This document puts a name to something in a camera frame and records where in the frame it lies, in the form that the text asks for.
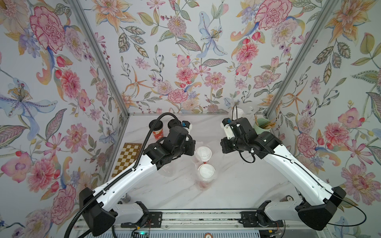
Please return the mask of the clear plastic carrier bag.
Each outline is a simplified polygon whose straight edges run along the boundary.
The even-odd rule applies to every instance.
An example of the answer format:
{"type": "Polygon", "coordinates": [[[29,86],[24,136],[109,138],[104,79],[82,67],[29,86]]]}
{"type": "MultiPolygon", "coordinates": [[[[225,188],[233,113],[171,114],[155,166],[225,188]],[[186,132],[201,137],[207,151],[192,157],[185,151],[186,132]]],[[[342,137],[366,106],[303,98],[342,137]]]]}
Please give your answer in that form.
{"type": "Polygon", "coordinates": [[[251,120],[255,113],[258,111],[259,106],[249,102],[249,103],[241,103],[239,101],[232,101],[230,103],[230,119],[236,120],[239,118],[246,118],[251,120]]]}

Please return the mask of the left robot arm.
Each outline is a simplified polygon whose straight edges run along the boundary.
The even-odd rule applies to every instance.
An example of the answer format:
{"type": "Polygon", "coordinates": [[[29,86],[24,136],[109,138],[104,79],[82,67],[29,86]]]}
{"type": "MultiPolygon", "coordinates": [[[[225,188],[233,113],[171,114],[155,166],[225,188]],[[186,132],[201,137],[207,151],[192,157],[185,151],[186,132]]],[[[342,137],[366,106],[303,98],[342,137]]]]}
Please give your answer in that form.
{"type": "Polygon", "coordinates": [[[80,192],[80,211],[88,230],[85,236],[97,237],[118,224],[131,224],[138,229],[149,220],[149,210],[140,201],[121,204],[120,200],[137,183],[183,155],[193,156],[195,140],[190,136],[192,125],[184,121],[170,128],[167,137],[150,144],[140,159],[95,190],[80,192]]]}

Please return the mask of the white lid red back cup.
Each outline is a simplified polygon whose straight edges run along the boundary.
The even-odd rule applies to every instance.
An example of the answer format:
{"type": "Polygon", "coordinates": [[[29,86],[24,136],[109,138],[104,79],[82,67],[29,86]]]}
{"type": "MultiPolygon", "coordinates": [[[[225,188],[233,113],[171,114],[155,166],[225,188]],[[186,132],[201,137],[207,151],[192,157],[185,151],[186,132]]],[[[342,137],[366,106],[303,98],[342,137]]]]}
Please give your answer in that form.
{"type": "Polygon", "coordinates": [[[211,164],[202,164],[197,169],[197,184],[201,190],[208,189],[215,180],[216,170],[211,164]]]}

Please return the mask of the white lid red cup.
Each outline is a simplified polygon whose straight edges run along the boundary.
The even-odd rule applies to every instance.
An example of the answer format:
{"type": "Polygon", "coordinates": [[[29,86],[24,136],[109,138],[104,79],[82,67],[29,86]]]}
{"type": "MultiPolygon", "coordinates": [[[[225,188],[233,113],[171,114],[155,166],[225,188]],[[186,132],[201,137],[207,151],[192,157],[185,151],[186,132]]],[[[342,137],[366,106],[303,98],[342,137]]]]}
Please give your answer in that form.
{"type": "Polygon", "coordinates": [[[208,189],[215,180],[216,170],[211,164],[202,164],[197,169],[197,184],[201,190],[208,189]]]}
{"type": "Polygon", "coordinates": [[[210,159],[212,158],[212,151],[207,146],[201,146],[201,147],[196,149],[195,157],[197,158],[198,161],[200,161],[204,164],[208,163],[210,161],[210,159]]]}

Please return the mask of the white lid floral cup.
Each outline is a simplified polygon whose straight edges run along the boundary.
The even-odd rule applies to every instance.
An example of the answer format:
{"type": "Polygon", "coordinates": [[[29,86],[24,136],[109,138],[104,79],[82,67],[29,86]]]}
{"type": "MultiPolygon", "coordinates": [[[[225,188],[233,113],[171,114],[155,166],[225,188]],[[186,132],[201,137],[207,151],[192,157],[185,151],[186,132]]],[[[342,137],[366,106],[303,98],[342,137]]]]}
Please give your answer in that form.
{"type": "Polygon", "coordinates": [[[244,115],[245,115],[244,111],[240,108],[234,108],[230,112],[230,116],[231,116],[232,120],[236,120],[236,119],[239,119],[241,117],[244,117],[244,115]]]}

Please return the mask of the clear plastic bag pile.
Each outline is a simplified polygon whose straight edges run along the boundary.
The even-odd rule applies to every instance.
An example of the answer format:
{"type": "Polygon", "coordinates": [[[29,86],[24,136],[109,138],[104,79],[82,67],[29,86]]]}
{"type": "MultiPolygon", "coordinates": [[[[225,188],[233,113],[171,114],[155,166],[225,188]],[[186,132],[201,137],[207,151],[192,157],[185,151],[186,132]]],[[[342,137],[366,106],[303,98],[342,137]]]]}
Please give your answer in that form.
{"type": "Polygon", "coordinates": [[[185,176],[192,179],[201,191],[208,190],[217,177],[217,170],[212,164],[216,153],[212,143],[198,142],[194,155],[182,155],[159,169],[159,174],[165,177],[179,178],[185,176]]]}

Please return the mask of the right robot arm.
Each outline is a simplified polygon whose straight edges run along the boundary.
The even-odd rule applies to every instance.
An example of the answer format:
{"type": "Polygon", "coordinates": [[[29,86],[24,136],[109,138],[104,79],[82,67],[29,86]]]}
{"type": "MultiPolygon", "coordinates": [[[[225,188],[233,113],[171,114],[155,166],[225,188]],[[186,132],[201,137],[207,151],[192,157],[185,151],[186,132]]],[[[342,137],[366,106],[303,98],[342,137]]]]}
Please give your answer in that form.
{"type": "Polygon", "coordinates": [[[300,221],[316,231],[329,223],[346,192],[339,186],[332,187],[319,179],[299,162],[270,132],[257,134],[248,119],[225,118],[221,128],[226,136],[221,140],[224,154],[247,151],[253,158],[263,159],[285,176],[300,193],[289,202],[267,200],[256,210],[268,221],[300,221]]]}

